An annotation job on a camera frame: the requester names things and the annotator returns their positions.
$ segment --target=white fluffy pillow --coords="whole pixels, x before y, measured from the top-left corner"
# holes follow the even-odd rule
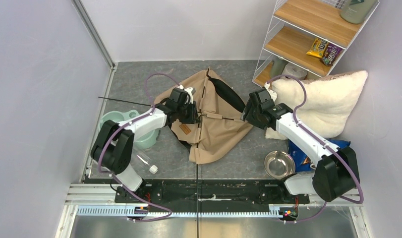
[[[333,138],[344,130],[346,120],[357,103],[367,79],[367,71],[304,80],[307,100],[297,110],[297,117],[324,138]],[[280,79],[272,83],[277,93],[275,104],[285,103],[294,109],[303,102],[303,90],[294,80]],[[268,128],[268,139],[287,139]]]

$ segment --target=blue chip bag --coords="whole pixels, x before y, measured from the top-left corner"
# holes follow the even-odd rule
[[[344,140],[329,140],[329,141],[338,145],[341,149],[351,144],[350,141],[344,141]],[[294,160],[296,173],[316,169],[315,165],[312,164],[309,157],[290,140],[288,140],[288,153]]]

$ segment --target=stainless steel bowl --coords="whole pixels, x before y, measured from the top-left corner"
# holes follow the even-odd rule
[[[273,151],[265,157],[265,171],[276,179],[283,179],[294,174],[295,164],[292,157],[283,151]]]

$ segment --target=gray floor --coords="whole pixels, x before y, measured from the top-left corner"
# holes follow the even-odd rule
[[[248,94],[259,89],[252,83],[257,61],[155,61],[119,63],[113,78],[109,97],[149,104],[143,90],[145,78],[153,72],[172,75],[179,81],[194,73],[210,67],[230,87],[233,87],[242,99],[247,101]],[[173,86],[166,77],[154,77],[149,83],[150,94],[155,98]],[[149,108],[130,103],[108,100],[105,113],[110,111],[127,112],[132,109],[142,113]],[[265,173],[263,161],[274,150],[287,150],[287,143],[280,140],[265,139],[263,130],[253,128],[227,155],[220,160],[199,166],[202,179],[269,179]],[[193,179],[196,166],[189,162],[189,152],[178,142],[168,128],[161,130],[158,142],[145,153],[157,165],[159,171],[153,175],[139,160],[132,160],[134,169],[145,179]],[[103,178],[92,166],[91,178]]]
[[[299,219],[319,208],[300,207]],[[72,238],[195,238],[196,218],[134,224],[125,217],[77,216]],[[200,238],[356,238],[348,207],[327,207],[312,221],[284,225],[274,218],[200,218]]]

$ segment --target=wood shelf board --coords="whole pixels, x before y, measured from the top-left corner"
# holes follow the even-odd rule
[[[265,49],[320,76],[325,76],[331,67],[321,63],[317,57],[306,55],[313,42],[313,37],[285,26],[268,42]]]
[[[269,63],[269,65],[267,65],[265,67],[265,69],[258,75],[258,77],[255,78],[255,83],[261,85],[262,87],[264,86],[264,84],[270,80],[270,76],[269,76],[269,72],[271,71],[272,65],[274,64],[274,62]]]
[[[340,11],[318,0],[288,0],[274,15],[346,48],[361,24],[345,21]]]

